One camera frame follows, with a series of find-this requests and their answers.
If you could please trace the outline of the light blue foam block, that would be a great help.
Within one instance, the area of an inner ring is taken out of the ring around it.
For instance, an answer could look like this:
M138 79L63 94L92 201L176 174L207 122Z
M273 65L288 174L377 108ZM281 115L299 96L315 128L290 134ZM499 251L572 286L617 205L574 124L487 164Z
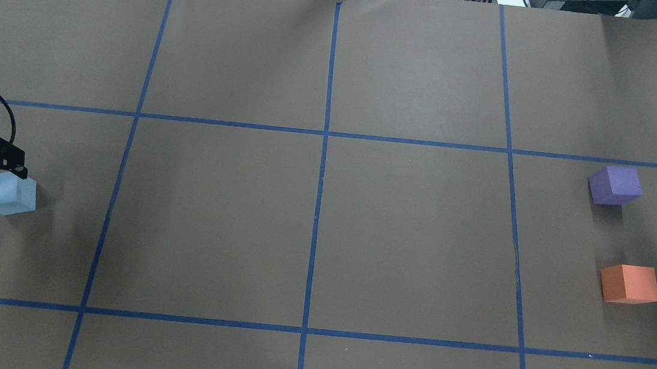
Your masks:
M12 215L35 211L37 182L21 179L10 172L0 173L0 214Z

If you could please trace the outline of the purple foam block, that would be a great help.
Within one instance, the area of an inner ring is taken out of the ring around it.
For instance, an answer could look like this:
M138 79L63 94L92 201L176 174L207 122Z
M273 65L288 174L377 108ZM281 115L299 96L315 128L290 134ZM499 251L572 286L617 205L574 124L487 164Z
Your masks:
M590 195L596 205L624 205L643 196L635 167L606 166L588 178Z

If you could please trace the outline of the orange foam block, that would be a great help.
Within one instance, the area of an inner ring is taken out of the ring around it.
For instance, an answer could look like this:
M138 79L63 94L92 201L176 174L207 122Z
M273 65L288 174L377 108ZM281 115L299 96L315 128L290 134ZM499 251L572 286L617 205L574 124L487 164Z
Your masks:
M623 264L602 268L599 273L604 302L629 305L657 302L654 268Z

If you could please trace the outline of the black box with label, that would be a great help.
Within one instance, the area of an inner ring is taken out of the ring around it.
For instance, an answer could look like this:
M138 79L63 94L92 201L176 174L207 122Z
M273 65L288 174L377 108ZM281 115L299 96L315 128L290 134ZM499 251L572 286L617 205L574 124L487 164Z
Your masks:
M527 0L531 8L615 16L629 0Z

